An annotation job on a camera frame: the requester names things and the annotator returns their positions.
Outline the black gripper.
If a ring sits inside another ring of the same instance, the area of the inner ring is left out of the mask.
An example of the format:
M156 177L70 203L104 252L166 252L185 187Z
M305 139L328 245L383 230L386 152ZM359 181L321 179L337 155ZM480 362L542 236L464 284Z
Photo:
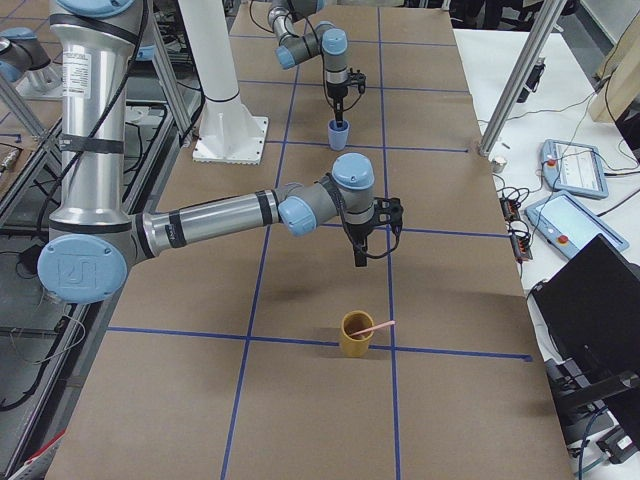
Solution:
M353 247L354 264L356 267L366 266L366 255L368 254L368 236L374 227L370 222L362 224L347 223L346 232Z
M337 124L343 123L343 101L348 95L348 85L342 83L328 83L327 95L334 102L335 121Z

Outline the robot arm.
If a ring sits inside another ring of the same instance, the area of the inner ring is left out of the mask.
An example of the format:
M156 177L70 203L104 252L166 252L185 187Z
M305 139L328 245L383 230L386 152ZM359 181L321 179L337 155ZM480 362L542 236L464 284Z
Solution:
M344 99L352 85L358 85L358 73L348 67L348 38L346 32L329 21L309 25L308 32L298 34L294 23L309 21L335 1L272 1L268 11L268 25L274 32L278 47L276 57L283 69L290 69L320 56L323 60L324 91L334 113L333 127L346 129Z
M130 269L167 249L281 223L301 236L339 217L364 251L379 203L369 159L337 158L310 185L290 184L168 213L122 207L125 87L148 23L144 1L54 1L50 25L63 47L61 203L38 259L42 285L65 302L116 293Z

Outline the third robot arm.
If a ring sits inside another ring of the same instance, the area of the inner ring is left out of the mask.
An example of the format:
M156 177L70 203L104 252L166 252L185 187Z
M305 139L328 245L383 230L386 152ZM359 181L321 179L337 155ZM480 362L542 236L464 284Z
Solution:
M33 30L12 27L1 31L1 75L8 82L18 81L26 72L37 72L51 64Z

